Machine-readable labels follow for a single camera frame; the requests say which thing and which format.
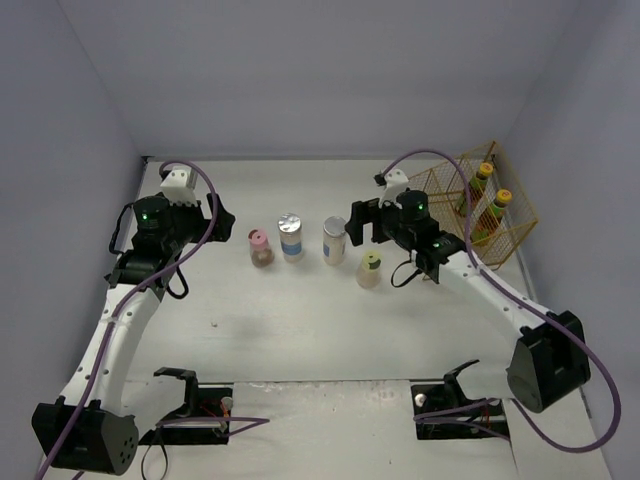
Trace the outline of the silver lid jar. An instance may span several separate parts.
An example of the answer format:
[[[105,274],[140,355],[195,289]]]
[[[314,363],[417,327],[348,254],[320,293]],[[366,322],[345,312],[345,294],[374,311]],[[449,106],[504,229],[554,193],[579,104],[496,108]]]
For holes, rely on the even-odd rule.
[[[327,218],[323,225],[323,258],[327,265],[337,266],[344,261],[346,249],[346,221],[339,216]]]
[[[303,257],[302,221],[295,213],[282,214],[277,222],[284,259],[295,263]]]

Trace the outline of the yellow lid spice shaker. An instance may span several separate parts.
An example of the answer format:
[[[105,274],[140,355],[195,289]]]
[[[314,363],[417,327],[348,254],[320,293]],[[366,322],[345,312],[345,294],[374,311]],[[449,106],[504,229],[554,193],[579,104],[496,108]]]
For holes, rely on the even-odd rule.
[[[380,283],[381,255],[378,251],[366,252],[356,272],[356,281],[364,289],[372,289]]]

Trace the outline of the yellow cap sauce bottle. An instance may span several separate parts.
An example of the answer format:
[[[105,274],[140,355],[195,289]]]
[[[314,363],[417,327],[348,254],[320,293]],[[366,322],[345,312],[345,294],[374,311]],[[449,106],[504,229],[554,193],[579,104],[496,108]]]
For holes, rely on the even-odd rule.
[[[474,176],[467,183],[470,200],[462,193],[455,206],[455,213],[460,217],[471,215],[484,195],[489,178],[494,172],[494,166],[489,162],[483,162],[476,170]]]
[[[473,244],[482,246],[487,243],[500,226],[505,210],[512,199],[512,193],[507,189],[496,192],[494,199],[481,213],[471,232]]]

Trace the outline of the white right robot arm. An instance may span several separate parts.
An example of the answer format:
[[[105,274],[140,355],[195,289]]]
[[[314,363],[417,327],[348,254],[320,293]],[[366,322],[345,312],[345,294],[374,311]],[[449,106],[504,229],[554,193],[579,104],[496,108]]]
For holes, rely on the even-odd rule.
[[[541,413],[590,379],[580,320],[569,311],[545,310],[495,275],[461,238],[441,229],[424,192],[354,202],[346,224],[353,245],[362,244],[365,225],[372,227],[373,242],[393,241],[418,273],[478,308],[513,345],[506,381],[524,408]]]

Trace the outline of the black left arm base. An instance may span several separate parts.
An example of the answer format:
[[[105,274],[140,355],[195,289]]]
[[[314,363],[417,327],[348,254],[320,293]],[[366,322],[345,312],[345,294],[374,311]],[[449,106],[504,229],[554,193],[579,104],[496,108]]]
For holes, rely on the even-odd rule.
[[[227,445],[230,423],[196,422],[196,418],[228,417],[233,410],[233,386],[231,384],[200,383],[193,370],[162,367],[153,374],[162,384],[169,383],[179,389],[179,403],[171,403],[159,411],[159,421],[170,425],[140,430],[140,445]]]

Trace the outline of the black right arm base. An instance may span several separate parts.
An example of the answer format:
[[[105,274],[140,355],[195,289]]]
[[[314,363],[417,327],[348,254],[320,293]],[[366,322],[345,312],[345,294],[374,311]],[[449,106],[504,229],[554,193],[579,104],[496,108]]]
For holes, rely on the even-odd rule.
[[[435,382],[411,384],[415,433],[419,441],[510,440],[502,402],[469,399],[460,386],[460,373],[478,362],[478,359],[467,361]]]

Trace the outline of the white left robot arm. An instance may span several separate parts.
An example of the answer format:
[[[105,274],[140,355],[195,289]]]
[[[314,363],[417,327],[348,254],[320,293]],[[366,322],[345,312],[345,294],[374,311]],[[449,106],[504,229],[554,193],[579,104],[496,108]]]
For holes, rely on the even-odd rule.
[[[139,441],[161,420],[185,420],[199,409],[198,379],[185,368],[161,367],[125,397],[126,378],[142,335],[178,272],[187,245],[230,239],[235,217],[217,194],[201,204],[172,202],[163,193],[132,203],[136,232],[106,280],[103,313],[71,380],[52,403],[40,403],[31,424],[51,467],[120,476],[133,462]]]

